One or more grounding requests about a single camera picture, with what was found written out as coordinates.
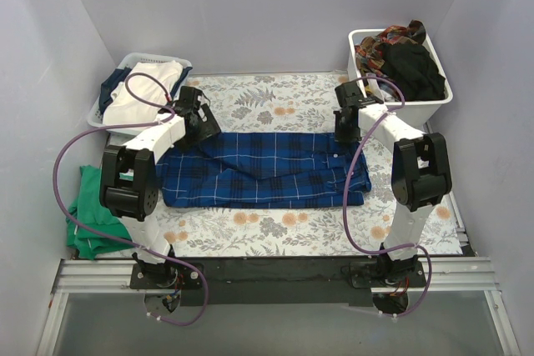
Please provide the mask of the blue plaid long sleeve shirt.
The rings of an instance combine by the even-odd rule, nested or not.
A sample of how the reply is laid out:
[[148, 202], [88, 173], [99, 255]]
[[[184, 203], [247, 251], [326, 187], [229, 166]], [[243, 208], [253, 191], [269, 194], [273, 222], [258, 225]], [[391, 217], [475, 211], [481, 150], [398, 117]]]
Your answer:
[[363, 154], [333, 133], [221, 133], [156, 166], [172, 208], [360, 206], [371, 190]]

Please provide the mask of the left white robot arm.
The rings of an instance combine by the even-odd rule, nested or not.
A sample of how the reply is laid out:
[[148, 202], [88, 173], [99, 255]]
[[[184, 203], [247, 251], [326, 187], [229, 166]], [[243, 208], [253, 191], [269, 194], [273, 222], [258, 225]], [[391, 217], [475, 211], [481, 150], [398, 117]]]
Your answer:
[[153, 215], [159, 199], [156, 164], [170, 149], [189, 151], [220, 133], [201, 90], [183, 86], [170, 107], [176, 116], [169, 122], [144, 129], [123, 146], [105, 148], [100, 186], [100, 203], [139, 246], [133, 253], [136, 277], [161, 289], [177, 284], [180, 272], [178, 264], [152, 254], [174, 254]]

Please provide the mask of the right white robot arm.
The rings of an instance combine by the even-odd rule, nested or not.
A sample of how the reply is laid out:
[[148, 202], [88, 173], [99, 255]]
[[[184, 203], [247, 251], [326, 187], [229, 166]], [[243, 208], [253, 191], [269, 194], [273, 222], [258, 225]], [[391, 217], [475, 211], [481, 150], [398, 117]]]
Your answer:
[[413, 275], [428, 281], [418, 254], [421, 235], [435, 207], [452, 188], [445, 138], [424, 133], [365, 95], [357, 81], [335, 89], [339, 110], [335, 111], [335, 138], [340, 143], [364, 145], [375, 138], [392, 154], [391, 191], [396, 200], [390, 232], [376, 251], [365, 251], [366, 259], [349, 266], [349, 277], [357, 288], [381, 282], [387, 287], [405, 283]]

